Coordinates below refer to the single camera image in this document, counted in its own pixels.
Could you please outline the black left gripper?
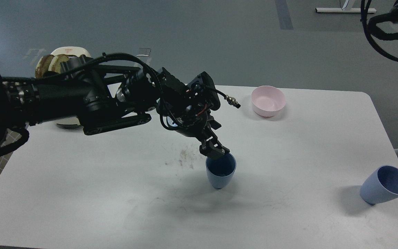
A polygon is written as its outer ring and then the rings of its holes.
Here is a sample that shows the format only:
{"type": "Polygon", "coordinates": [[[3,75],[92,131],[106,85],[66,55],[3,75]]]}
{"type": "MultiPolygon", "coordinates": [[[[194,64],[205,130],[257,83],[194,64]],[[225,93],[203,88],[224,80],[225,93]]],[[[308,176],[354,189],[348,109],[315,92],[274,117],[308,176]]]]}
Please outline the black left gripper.
{"type": "Polygon", "coordinates": [[[214,133],[214,130],[221,128],[221,124],[215,120],[209,111],[203,112],[191,120],[184,122],[179,120],[178,123],[181,126],[171,121],[171,127],[185,137],[200,141],[199,151],[202,155],[216,160],[229,153],[229,149],[221,144],[214,133]]]}

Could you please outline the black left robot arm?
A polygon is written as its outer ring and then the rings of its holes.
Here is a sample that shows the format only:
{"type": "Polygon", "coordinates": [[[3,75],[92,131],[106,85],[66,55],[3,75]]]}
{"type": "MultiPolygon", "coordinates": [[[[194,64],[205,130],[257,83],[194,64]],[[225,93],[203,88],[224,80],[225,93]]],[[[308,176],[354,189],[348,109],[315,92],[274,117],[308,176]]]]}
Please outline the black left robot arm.
{"type": "Polygon", "coordinates": [[[84,134],[96,135],[148,123],[154,109],[165,129],[196,138],[202,155],[218,159],[229,153],[214,133],[221,125],[211,112],[220,108],[219,96],[236,108],[240,104],[217,90],[206,72],[184,84],[127,53],[81,55],[60,68],[40,64],[39,78],[0,75],[0,157],[28,141],[27,126],[76,117],[84,134]]]}

